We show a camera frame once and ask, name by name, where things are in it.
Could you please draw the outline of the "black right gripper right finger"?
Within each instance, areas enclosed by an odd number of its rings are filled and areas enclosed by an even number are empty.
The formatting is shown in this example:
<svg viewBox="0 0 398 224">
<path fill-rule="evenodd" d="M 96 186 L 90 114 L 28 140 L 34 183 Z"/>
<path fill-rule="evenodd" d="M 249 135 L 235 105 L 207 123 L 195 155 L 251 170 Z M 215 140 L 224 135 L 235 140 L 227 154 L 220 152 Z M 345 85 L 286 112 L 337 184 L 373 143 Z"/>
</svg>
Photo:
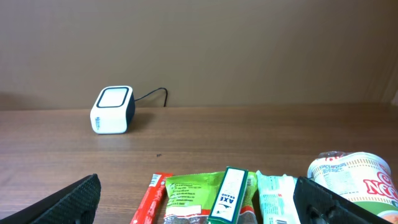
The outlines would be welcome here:
<svg viewBox="0 0 398 224">
<path fill-rule="evenodd" d="M 389 224 L 306 177 L 297 179 L 293 200 L 301 224 Z"/>
</svg>

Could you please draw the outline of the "green white small box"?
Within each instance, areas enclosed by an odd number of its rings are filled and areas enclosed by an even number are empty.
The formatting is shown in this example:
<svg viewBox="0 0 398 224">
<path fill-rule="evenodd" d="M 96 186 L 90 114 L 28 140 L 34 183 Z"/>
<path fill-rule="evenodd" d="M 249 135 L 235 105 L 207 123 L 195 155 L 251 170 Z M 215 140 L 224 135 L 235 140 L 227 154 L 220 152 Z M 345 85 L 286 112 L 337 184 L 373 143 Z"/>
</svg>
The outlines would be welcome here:
<svg viewBox="0 0 398 224">
<path fill-rule="evenodd" d="M 237 224 L 248 181 L 248 170 L 227 167 L 208 216 L 209 224 Z"/>
</svg>

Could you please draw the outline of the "cup noodles container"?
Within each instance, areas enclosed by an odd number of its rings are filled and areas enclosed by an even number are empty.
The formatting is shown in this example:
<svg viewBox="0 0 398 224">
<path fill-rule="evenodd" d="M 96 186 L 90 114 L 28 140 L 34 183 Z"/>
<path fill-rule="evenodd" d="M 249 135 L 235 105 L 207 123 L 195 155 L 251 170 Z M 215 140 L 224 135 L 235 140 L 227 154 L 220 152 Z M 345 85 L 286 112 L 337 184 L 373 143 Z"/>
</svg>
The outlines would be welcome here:
<svg viewBox="0 0 398 224">
<path fill-rule="evenodd" d="M 368 152 L 323 152 L 310 164 L 307 177 L 363 209 L 397 223 L 397 189 L 391 169 L 381 157 Z"/>
</svg>

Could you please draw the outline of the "green snack packet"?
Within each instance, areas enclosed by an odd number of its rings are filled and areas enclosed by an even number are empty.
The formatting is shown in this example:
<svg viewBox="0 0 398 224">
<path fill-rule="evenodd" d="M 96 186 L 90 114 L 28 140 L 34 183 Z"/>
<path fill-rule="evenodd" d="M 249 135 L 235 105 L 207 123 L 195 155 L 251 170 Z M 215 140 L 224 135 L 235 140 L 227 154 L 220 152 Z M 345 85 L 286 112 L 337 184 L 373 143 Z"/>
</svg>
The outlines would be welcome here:
<svg viewBox="0 0 398 224">
<path fill-rule="evenodd" d="M 166 205 L 165 224 L 207 223 L 224 172 L 179 175 L 166 179 L 169 201 Z M 238 223 L 257 223 L 252 198 L 257 191 L 257 177 L 248 173 L 248 183 Z"/>
</svg>

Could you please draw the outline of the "red snack packet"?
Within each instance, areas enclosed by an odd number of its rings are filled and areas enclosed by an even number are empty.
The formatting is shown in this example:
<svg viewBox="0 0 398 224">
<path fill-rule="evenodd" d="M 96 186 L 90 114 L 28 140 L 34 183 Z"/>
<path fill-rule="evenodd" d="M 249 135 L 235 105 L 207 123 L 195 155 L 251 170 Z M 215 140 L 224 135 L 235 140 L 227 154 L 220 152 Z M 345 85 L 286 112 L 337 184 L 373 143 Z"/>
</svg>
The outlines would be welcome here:
<svg viewBox="0 0 398 224">
<path fill-rule="evenodd" d="M 153 224 L 159 205 L 164 197 L 166 179 L 172 173 L 156 172 L 152 174 L 150 184 L 136 210 L 130 224 Z"/>
</svg>

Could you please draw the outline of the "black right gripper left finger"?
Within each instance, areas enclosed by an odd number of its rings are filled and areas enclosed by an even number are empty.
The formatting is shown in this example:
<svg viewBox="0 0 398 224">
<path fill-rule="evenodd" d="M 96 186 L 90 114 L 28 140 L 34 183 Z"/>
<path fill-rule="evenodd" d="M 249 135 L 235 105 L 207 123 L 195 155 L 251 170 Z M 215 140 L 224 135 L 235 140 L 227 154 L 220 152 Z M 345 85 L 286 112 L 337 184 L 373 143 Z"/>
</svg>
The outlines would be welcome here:
<svg viewBox="0 0 398 224">
<path fill-rule="evenodd" d="M 93 224 L 101 182 L 88 175 L 39 202 L 1 219 L 1 224 Z"/>
</svg>

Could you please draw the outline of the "light blue snack packet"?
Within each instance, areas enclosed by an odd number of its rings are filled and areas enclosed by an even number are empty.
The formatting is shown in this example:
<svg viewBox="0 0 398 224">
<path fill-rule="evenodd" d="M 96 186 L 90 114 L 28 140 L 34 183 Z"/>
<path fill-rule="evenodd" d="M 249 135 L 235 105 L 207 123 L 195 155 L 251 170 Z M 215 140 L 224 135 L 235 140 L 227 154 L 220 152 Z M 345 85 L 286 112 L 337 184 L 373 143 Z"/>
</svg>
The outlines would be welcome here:
<svg viewBox="0 0 398 224">
<path fill-rule="evenodd" d="M 256 175 L 263 224 L 300 224 L 293 199 L 297 178 L 264 175 L 259 170 Z"/>
</svg>

